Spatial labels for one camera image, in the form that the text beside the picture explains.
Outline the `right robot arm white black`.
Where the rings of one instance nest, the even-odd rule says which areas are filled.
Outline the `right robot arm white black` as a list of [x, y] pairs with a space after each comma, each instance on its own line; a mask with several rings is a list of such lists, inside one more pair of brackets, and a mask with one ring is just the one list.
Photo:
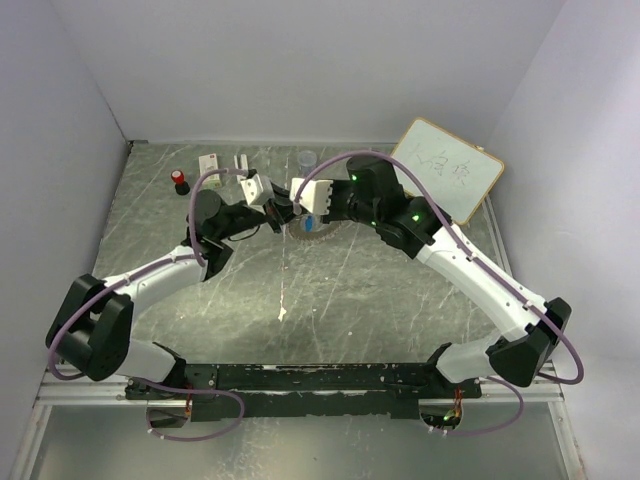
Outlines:
[[351, 220], [372, 227], [388, 246], [433, 269], [484, 312], [495, 331], [464, 344], [445, 344], [431, 357], [426, 390], [443, 398], [459, 383], [491, 375], [527, 387], [559, 343], [571, 308], [545, 300], [479, 251], [442, 210], [409, 197], [394, 167], [377, 153], [352, 156], [348, 179], [332, 185], [325, 222]]

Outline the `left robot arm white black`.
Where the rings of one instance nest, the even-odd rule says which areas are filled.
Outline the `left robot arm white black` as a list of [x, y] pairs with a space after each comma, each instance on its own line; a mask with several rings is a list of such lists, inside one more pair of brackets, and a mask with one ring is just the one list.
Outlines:
[[263, 224], [278, 231], [293, 219], [288, 190], [274, 185], [251, 196], [259, 202], [228, 204], [215, 191], [201, 190], [190, 216], [194, 224], [171, 252], [127, 273], [76, 278], [45, 339], [49, 362], [62, 359], [94, 381], [113, 374], [143, 378], [165, 399], [181, 395], [184, 359], [156, 342], [133, 339], [133, 324], [156, 303], [220, 273], [233, 253], [232, 237]]

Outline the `metal disc keyring holder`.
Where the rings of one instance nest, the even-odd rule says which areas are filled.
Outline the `metal disc keyring holder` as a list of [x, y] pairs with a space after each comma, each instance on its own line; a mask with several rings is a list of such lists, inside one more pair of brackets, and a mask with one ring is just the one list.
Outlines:
[[309, 215], [305, 214], [296, 217], [287, 225], [287, 233], [292, 239], [299, 242], [322, 242], [333, 237], [343, 227], [343, 223], [340, 221], [323, 223], [320, 217], [312, 215], [316, 220], [314, 230], [306, 233], [303, 230], [303, 221]]

